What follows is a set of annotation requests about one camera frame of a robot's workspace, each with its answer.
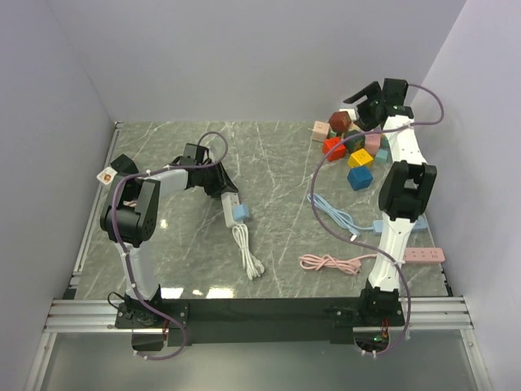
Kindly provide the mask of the small blue plug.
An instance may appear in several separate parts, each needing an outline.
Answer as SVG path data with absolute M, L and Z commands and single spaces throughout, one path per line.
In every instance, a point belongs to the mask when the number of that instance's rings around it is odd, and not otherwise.
M 235 205 L 232 209 L 232 215 L 236 222 L 248 220 L 250 218 L 249 208 L 245 204 Z

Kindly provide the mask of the red cube plug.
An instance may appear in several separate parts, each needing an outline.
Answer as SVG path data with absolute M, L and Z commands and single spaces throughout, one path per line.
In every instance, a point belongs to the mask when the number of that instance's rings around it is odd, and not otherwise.
M 328 138 L 322 144 L 322 153 L 329 162 L 340 160 L 345 157 L 347 149 L 342 142 L 342 138 Z

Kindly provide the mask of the pink power strip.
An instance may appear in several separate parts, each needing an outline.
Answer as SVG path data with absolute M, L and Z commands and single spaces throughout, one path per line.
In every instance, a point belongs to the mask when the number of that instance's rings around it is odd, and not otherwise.
M 440 264 L 445 261 L 441 248 L 407 248 L 404 252 L 405 263 Z

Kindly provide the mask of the aluminium rail frame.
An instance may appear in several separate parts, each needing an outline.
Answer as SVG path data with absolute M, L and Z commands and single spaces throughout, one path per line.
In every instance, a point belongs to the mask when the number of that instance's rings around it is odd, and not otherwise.
M 306 253 L 356 257 L 362 249 L 329 235 L 325 215 L 314 215 L 309 183 L 350 212 L 361 226 L 379 219 L 377 184 L 355 192 L 344 161 L 322 164 L 322 146 L 308 122 L 125 122 L 116 128 L 110 155 L 125 154 L 141 169 L 158 169 L 202 140 L 216 154 L 249 208 L 252 252 L 265 266 L 249 280 L 238 245 L 225 226 L 221 202 L 192 188 L 160 201 L 157 225 L 142 261 L 163 296 L 186 322 L 172 331 L 175 357 L 152 362 L 134 354 L 135 340 L 158 341 L 155 329 L 118 330 L 119 312 L 107 302 L 124 291 L 115 245 L 100 229 L 106 196 L 99 191 L 75 275 L 73 299 L 56 301 L 45 325 L 50 364 L 45 390 L 477 390 L 469 355 L 470 316 L 449 295 L 439 266 L 404 269 L 414 295 L 410 334 L 374 357 L 352 343 L 354 304 L 373 266 L 360 274 L 304 270 Z

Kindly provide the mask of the small teal plug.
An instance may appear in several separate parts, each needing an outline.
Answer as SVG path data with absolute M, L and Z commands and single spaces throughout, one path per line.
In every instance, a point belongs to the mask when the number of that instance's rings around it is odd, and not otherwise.
M 379 164 L 386 164 L 389 157 L 389 151 L 385 149 L 379 149 L 375 156 L 374 160 Z

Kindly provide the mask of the white power strip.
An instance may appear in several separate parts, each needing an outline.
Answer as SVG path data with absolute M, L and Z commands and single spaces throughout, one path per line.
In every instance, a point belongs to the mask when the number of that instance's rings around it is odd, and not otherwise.
M 234 208 L 239 206 L 239 194 L 233 192 L 225 192 L 221 195 L 221 204 L 223 208 L 225 225 L 228 228 L 240 224 L 241 221 L 234 217 Z

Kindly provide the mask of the light pink cube plug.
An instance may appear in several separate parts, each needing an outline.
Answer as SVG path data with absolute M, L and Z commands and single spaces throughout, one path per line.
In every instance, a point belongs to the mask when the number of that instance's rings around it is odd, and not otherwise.
M 328 122 L 315 121 L 312 128 L 312 140 L 323 143 L 328 139 L 330 128 Z

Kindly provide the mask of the dark green cube plug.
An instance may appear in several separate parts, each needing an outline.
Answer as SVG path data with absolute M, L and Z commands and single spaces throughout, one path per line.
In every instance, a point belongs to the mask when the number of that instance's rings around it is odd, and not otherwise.
M 350 130 L 345 135 L 348 141 L 345 147 L 349 153 L 354 153 L 365 147 L 366 137 L 363 132 L 357 130 Z

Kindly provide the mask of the light blue power strip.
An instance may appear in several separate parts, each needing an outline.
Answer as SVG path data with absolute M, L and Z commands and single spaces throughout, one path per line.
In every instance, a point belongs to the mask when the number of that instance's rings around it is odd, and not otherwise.
M 426 218 L 424 216 L 419 216 L 412 231 L 423 231 L 427 228 L 428 224 Z M 372 231 L 377 235 L 381 235 L 383 232 L 383 220 L 374 220 L 372 224 Z

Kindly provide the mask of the yellow cube plug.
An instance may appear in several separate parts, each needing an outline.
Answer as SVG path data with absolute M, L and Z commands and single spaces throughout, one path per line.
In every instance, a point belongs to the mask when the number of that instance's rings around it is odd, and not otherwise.
M 351 153 L 348 158 L 348 166 L 350 168 L 365 166 L 370 169 L 373 162 L 373 156 L 365 148 L 361 148 Z

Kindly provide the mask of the white cartoon cube plug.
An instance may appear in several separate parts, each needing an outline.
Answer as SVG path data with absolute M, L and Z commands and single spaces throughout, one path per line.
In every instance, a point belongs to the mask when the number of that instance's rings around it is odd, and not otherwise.
M 102 172 L 100 172 L 96 178 L 100 183 L 104 186 L 108 186 L 112 183 L 114 177 L 118 174 L 118 172 L 112 167 L 106 167 Z

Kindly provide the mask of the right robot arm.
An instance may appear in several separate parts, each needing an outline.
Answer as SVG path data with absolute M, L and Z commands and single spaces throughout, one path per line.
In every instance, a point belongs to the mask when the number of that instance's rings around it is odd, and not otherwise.
M 392 165 L 379 193 L 383 231 L 374 267 L 357 305 L 358 318 L 368 325 L 391 322 L 402 314 L 401 263 L 413 227 L 425 212 L 437 176 L 427 163 L 414 131 L 412 108 L 405 104 L 409 83 L 386 78 L 373 81 L 344 100 L 357 105 L 356 124 L 367 134 L 387 136 Z

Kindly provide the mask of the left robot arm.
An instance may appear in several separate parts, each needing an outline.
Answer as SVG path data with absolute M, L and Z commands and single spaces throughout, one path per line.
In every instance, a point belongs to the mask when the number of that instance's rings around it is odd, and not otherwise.
M 110 185 L 100 227 L 120 250 L 125 272 L 125 299 L 139 301 L 134 317 L 144 327 L 154 327 L 163 316 L 160 284 L 146 259 L 149 240 L 157 224 L 160 199 L 174 192 L 201 187 L 207 196 L 219 199 L 225 224 L 239 224 L 232 209 L 239 204 L 239 189 L 225 171 L 221 159 L 213 160 L 210 150 L 199 143 L 188 143 L 183 154 L 164 168 L 141 172 L 134 160 L 119 155 L 100 174 Z

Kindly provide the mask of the black cube plug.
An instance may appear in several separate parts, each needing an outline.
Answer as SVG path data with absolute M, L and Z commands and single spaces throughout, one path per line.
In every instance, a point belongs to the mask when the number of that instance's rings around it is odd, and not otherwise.
M 110 167 L 119 174 L 137 174 L 139 172 L 135 162 L 126 154 L 119 155 L 110 163 Z

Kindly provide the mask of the maroon patterned cube plug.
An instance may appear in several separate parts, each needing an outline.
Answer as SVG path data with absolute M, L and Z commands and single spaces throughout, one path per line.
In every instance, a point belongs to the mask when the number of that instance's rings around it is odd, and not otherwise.
M 347 111 L 337 111 L 331 115 L 328 122 L 334 132 L 337 134 L 343 134 L 349 130 L 349 127 L 352 124 L 352 119 Z

